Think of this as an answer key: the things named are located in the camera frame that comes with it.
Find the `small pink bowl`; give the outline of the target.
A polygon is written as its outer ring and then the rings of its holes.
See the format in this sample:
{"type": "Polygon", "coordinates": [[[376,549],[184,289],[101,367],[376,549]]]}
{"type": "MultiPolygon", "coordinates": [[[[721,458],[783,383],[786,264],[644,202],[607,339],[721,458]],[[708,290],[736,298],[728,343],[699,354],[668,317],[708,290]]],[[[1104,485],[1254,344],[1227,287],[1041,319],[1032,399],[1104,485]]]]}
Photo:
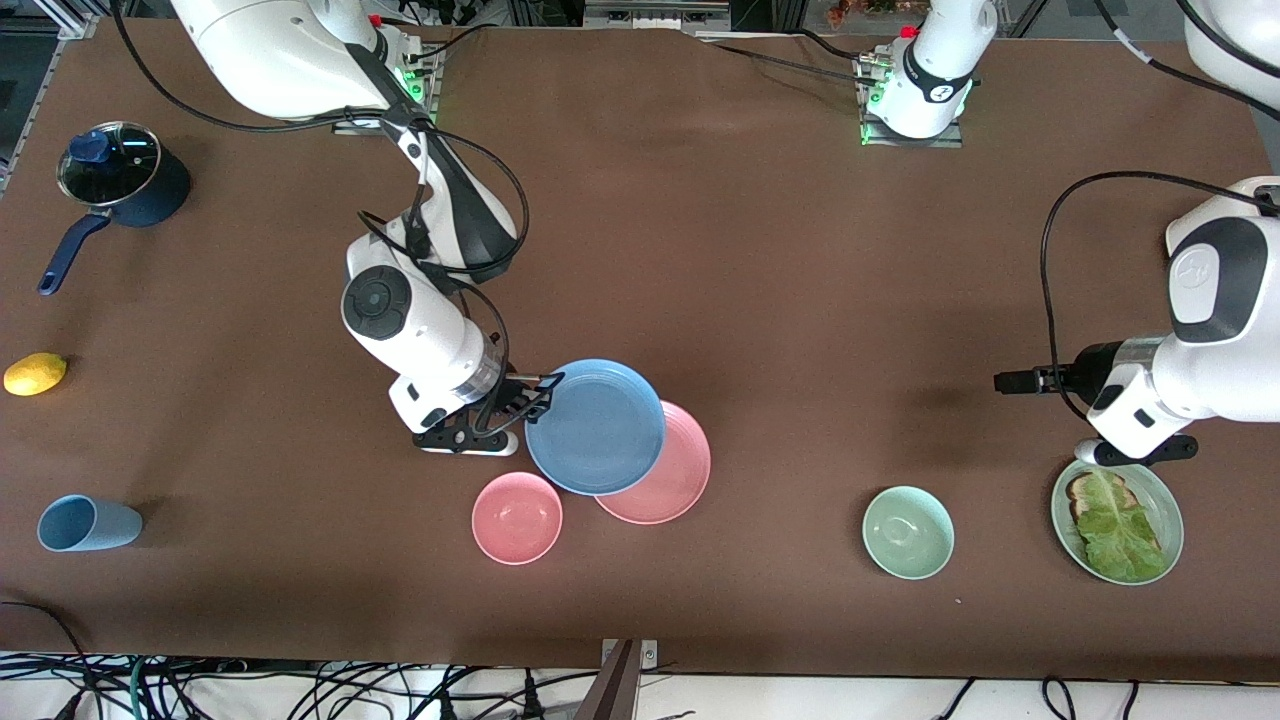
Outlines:
{"type": "Polygon", "coordinates": [[[543,557],[558,541],[562,525],[563,507],[556,488],[527,471],[490,480],[471,512],[475,543],[490,560],[507,566],[543,557]]]}

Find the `pink plate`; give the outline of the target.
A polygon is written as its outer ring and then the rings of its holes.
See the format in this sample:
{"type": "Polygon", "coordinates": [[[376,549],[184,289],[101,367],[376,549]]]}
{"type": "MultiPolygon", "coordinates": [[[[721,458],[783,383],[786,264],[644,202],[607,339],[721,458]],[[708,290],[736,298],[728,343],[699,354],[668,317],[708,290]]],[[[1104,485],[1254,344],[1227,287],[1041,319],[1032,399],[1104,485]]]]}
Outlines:
{"type": "Polygon", "coordinates": [[[653,527],[673,521],[703,496],[712,469],[710,446],[704,429],[685,409],[662,402],[666,441],[655,465],[634,487],[595,497],[609,515],[627,523],[653,527]]]}

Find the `small green bowl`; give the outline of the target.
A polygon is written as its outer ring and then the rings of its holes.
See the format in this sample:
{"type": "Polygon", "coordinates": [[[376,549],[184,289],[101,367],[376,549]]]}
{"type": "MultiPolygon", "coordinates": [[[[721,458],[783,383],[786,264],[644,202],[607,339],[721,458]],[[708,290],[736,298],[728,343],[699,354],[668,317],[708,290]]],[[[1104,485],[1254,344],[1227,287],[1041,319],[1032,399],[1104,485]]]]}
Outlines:
{"type": "Polygon", "coordinates": [[[956,547],[956,530],[947,509],[932,493],[914,486],[895,486],[867,505],[861,541],[881,570],[919,582],[947,566],[956,547]]]}

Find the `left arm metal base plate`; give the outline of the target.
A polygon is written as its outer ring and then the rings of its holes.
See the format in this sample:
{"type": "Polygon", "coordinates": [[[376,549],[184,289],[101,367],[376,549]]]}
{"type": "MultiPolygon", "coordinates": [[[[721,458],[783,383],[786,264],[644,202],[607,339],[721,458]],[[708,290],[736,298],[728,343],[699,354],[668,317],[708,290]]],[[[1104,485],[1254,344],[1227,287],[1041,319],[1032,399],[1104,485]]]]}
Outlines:
{"type": "Polygon", "coordinates": [[[864,145],[959,149],[959,117],[974,79],[920,91],[908,77],[893,73],[888,56],[865,56],[855,64],[860,136],[864,145]]]}

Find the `green plate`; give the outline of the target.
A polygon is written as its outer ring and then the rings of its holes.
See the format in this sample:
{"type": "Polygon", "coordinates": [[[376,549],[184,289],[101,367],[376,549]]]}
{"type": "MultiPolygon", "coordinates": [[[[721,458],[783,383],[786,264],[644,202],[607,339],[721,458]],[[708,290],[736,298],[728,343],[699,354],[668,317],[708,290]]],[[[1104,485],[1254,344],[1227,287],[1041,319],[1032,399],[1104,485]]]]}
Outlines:
{"type": "Polygon", "coordinates": [[[1171,491],[1149,469],[1140,465],[1128,465],[1120,468],[1101,468],[1091,462],[1073,461],[1059,474],[1048,492],[1048,515],[1053,532],[1060,544],[1071,560],[1096,579],[1115,585],[1139,587],[1152,584],[1165,578],[1181,557],[1184,547],[1185,529],[1181,511],[1171,491]],[[1071,479],[1091,470],[1106,469],[1117,473],[1137,496],[1149,519],[1155,534],[1164,548],[1169,562],[1167,570],[1155,580],[1146,583],[1119,583],[1101,577],[1085,564],[1085,552],[1082,538],[1076,533],[1076,527],[1069,509],[1066,488],[1071,479]]]}

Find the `blue cup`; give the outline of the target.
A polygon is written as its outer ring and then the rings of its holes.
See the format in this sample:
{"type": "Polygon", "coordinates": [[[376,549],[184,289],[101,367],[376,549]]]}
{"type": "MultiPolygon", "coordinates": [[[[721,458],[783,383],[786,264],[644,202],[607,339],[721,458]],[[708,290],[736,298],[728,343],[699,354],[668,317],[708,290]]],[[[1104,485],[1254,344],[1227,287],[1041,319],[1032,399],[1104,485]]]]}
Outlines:
{"type": "Polygon", "coordinates": [[[114,550],[136,541],[145,525],[140,512],[123,503],[68,495],[41,514],[36,534],[51,552],[114,550]]]}

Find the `green lettuce leaf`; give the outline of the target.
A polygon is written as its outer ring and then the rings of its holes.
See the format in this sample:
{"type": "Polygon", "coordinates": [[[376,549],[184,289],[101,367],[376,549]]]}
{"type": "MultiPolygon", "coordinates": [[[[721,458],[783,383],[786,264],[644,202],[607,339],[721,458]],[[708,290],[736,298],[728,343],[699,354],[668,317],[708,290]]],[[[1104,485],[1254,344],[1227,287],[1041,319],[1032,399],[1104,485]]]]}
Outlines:
{"type": "Polygon", "coordinates": [[[1167,569],[1164,548],[1142,503],[1117,514],[1089,511],[1079,523],[1085,564],[1101,577],[1119,583],[1146,583],[1167,569]]]}

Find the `yellow lemon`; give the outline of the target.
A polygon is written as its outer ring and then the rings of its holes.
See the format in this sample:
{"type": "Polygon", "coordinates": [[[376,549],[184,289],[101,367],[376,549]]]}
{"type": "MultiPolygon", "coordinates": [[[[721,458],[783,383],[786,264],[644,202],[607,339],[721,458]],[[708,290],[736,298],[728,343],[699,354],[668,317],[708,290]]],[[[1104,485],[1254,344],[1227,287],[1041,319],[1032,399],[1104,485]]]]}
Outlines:
{"type": "Polygon", "coordinates": [[[41,395],[64,379],[68,366],[68,360],[58,354],[31,354],[4,372],[3,387],[9,395],[19,397],[41,395]]]}

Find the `blue plate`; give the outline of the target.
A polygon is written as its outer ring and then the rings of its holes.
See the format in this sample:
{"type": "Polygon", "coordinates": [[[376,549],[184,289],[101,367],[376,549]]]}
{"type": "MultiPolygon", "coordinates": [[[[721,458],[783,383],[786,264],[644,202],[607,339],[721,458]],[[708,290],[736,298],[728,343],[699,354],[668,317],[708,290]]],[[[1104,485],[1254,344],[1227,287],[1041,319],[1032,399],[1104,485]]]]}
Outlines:
{"type": "Polygon", "coordinates": [[[632,368],[590,357],[556,370],[550,407],[527,423],[525,439],[543,475],[576,495],[611,496],[636,486],[666,443],[666,414],[632,368]]]}

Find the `toasted bread slice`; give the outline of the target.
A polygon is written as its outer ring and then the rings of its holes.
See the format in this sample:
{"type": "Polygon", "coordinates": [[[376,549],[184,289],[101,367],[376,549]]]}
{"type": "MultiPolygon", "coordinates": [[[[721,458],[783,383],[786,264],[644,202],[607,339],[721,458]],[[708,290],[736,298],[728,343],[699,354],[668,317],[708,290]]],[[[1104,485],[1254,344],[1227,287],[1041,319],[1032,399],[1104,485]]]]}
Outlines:
{"type": "Polygon", "coordinates": [[[1069,509],[1079,523],[1089,511],[1117,514],[1140,503],[1126,482],[1115,471],[1097,469],[1071,479],[1066,488],[1069,509]]]}

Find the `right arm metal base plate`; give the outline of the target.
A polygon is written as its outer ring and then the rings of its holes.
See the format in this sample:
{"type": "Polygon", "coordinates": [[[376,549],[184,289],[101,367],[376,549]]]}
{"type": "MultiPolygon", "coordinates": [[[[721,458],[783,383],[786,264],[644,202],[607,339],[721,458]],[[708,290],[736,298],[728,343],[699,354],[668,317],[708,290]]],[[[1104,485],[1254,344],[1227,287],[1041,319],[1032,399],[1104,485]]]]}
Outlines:
{"type": "Polygon", "coordinates": [[[439,61],[411,61],[408,68],[388,67],[374,51],[347,44],[347,53],[381,100],[379,108],[344,109],[349,123],[374,120],[379,129],[393,132],[416,124],[434,126],[439,106],[442,65],[439,61]]]}

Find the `brown table cover cloth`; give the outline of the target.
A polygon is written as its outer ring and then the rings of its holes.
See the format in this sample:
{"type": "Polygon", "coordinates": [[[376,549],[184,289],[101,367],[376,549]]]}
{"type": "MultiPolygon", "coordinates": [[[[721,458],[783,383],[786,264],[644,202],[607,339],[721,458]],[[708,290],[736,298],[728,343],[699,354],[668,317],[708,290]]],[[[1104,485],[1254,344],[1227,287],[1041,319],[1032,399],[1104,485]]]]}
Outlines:
{"type": "Polygon", "coordinates": [[[832,79],[673,31],[489,29],[449,58],[439,120],[498,154],[529,240],[484,293],[522,372],[609,357],[687,409],[701,500],[635,527],[564,497],[549,553],[474,542],[511,457],[425,454],[393,373],[342,324],[360,210],[413,172],[383,137],[242,135],[165,102],[116,31],[69,44],[0,199],[0,650],[590,667],[654,639],[678,673],[1044,675],[1280,682],[1280,427],[1202,421],[1158,474],[1187,543],[1162,580],[1100,582],[1048,492],[1085,425],[996,372],[1046,363],[1038,277],[1053,200],[1098,172],[1231,184],[1270,169],[1249,113],[1111,44],[984,56],[957,150],[864,147],[832,79]],[[68,142],[127,120],[187,167],[168,220],[90,236],[37,292],[84,208],[68,142]],[[947,509],[937,575],[881,570],[867,505],[914,486],[947,509]],[[132,507],[114,550],[51,552],[68,495],[132,507]]]}

